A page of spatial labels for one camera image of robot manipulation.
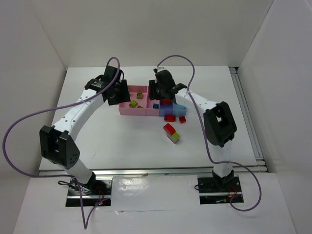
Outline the green lego brick from stack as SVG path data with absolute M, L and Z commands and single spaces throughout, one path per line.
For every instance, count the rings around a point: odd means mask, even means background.
M 138 99 L 143 99 L 143 93 L 138 92 L 137 95 L 136 95 L 136 97 L 137 97 Z

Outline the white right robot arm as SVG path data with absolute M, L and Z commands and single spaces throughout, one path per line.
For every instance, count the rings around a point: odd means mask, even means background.
M 214 102 L 176 84 L 171 73 L 154 69 L 155 79 L 149 81 L 150 100 L 169 100 L 196 111 L 208 145 L 208 158 L 213 163 L 213 180 L 218 188 L 228 186 L 234 177 L 231 147 L 237 126 L 226 102 Z

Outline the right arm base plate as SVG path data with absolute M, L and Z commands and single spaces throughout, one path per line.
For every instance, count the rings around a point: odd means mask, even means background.
M 201 205 L 230 203 L 232 198 L 232 203 L 244 202 L 240 180 L 237 176 L 222 188 L 215 185 L 212 177 L 199 177 L 194 189 L 199 192 Z

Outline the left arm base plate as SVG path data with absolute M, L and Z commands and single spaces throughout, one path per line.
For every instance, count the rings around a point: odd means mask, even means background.
M 98 206 L 105 207 L 111 206 L 111 192 L 113 180 L 111 178 L 100 179 L 101 185 L 97 186 L 94 190 L 90 191 L 81 186 L 82 204 L 84 207 L 93 207 L 97 202 Z M 76 182 L 71 179 L 66 182 L 68 192 L 66 197 L 66 207 L 80 207 L 80 195 Z

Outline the long green lego brick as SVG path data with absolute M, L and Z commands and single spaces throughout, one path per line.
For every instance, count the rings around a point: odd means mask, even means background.
M 137 107 L 138 105 L 138 102 L 136 100 L 132 100 L 130 103 L 129 103 L 129 107 L 130 108 L 135 108 Z

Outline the wide red lego brick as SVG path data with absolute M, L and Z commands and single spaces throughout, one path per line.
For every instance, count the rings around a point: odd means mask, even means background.
M 165 115 L 164 116 L 164 121 L 165 122 L 175 122 L 176 121 L 176 116 L 174 116 L 174 115 Z

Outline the small red lego brick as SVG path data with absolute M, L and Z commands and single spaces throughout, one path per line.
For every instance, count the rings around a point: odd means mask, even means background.
M 179 117 L 179 122 L 180 122 L 181 124 L 186 123 L 186 118 L 185 118 L 185 116 Z

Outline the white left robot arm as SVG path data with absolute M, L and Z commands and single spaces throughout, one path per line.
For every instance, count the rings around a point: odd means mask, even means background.
M 80 160 L 76 138 L 91 115 L 105 102 L 118 105 L 130 101 L 130 93 L 124 72 L 106 66 L 102 75 L 91 79 L 73 106 L 51 127 L 43 126 L 39 132 L 41 155 L 74 176 L 76 184 L 91 193 L 99 194 L 106 189 L 103 182 Z

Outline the multicolour lego stack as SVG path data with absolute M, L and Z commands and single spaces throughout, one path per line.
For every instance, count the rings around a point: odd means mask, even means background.
M 177 131 L 175 130 L 175 128 L 167 123 L 166 125 L 163 126 L 164 131 L 167 134 L 167 137 L 174 143 L 178 143 L 180 140 L 180 135 L 177 133 Z

